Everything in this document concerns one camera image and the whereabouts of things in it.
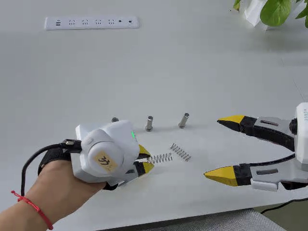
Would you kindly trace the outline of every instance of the table surface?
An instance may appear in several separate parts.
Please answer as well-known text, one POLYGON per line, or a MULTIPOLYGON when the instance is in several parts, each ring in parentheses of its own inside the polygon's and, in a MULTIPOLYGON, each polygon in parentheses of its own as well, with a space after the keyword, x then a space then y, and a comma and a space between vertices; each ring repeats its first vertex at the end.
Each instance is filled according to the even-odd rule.
MULTIPOLYGON (((74 138, 80 123, 130 120, 152 154, 176 142, 191 156, 156 165, 114 192, 99 192, 56 230, 99 230, 270 205, 307 197, 229 187, 203 173, 290 155, 216 120, 234 114, 291 119, 308 99, 307 35, 290 19, 254 29, 229 1, 6 1, 0 8, 1 209, 16 198, 24 162, 74 138), (136 15, 139 29, 45 31, 46 16, 136 15), (177 124, 189 112, 187 127, 177 124), (145 132, 148 115, 153 132, 145 132)), ((39 159, 27 171, 35 181, 39 159)))

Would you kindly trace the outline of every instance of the power socket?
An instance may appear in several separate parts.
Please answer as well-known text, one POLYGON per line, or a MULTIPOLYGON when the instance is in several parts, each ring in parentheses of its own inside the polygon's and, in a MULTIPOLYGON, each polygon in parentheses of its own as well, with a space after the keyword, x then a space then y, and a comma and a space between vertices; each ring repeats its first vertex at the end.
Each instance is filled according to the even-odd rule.
POLYGON ((46 30, 124 29, 139 28, 135 16, 47 17, 46 30))

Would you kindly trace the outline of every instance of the white pot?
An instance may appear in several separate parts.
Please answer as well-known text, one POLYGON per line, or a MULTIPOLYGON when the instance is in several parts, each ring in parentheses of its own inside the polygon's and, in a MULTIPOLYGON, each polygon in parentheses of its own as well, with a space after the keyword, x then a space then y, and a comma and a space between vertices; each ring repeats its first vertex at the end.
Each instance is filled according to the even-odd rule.
MULTIPOLYGON (((265 5, 267 0, 244 0, 242 2, 242 9, 244 9, 244 17, 249 21, 253 26, 260 25, 265 30, 268 29, 268 26, 263 24, 260 19, 260 13, 265 5)), ((296 3, 296 0, 292 0, 291 12, 294 11, 303 0, 296 3)))

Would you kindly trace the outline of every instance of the metal spring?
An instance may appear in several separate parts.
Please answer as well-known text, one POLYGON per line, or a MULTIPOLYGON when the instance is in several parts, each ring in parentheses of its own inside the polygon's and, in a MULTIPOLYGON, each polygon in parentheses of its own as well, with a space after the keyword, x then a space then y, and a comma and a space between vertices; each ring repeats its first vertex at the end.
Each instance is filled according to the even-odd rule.
POLYGON ((174 151, 176 154, 178 154, 181 158, 183 158, 185 161, 189 161, 191 156, 187 154, 183 149, 178 147, 175 143, 173 143, 170 147, 172 151, 174 151))
POLYGON ((172 153, 160 154, 160 155, 151 155, 151 157, 146 158, 148 163, 158 164, 162 162, 172 161, 172 153))

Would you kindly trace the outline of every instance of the black cable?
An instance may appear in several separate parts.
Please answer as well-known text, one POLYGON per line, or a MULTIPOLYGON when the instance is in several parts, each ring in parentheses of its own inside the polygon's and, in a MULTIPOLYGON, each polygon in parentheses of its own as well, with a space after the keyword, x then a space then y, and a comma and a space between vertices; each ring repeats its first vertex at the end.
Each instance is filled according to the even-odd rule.
POLYGON ((288 201, 288 202, 286 202, 286 203, 284 203, 284 204, 282 204, 282 205, 276 206, 276 207, 274 207, 274 208, 265 209, 265 210, 263 210, 263 211, 261 212, 261 214, 266 213, 266 212, 271 211, 271 210, 276 210, 276 209, 285 207, 286 205, 288 205, 288 204, 290 204, 290 203, 292 203, 292 202, 300 202, 300 201, 308 201, 308 197, 307 197, 307 198, 303 198, 303 199, 294 199, 294 200, 288 201))
POLYGON ((25 163, 25 165, 23 166, 23 170, 21 171, 21 189, 20 189, 20 194, 22 196, 25 195, 25 183, 26 183, 26 171, 27 168, 29 166, 29 164, 41 153, 48 151, 49 149, 54 149, 54 148, 63 148, 63 144, 58 143, 58 144, 52 144, 49 146, 46 146, 44 148, 41 148, 40 150, 38 150, 36 153, 34 153, 25 163))

